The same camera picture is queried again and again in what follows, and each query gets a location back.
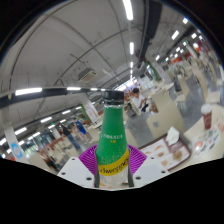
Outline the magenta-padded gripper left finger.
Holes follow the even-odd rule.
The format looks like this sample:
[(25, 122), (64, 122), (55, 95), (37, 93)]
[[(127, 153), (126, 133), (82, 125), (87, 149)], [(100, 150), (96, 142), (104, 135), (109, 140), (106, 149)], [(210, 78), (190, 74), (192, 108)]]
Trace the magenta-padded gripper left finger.
[(98, 188), (100, 177), (96, 158), (97, 146), (85, 150), (79, 157), (71, 157), (58, 176), (84, 188)]

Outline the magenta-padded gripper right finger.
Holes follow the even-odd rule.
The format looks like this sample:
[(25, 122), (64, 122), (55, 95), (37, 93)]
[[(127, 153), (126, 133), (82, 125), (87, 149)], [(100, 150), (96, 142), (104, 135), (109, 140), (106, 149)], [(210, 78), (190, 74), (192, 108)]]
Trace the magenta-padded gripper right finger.
[(154, 156), (146, 156), (139, 149), (129, 145), (128, 185), (140, 188), (169, 174), (168, 170)]

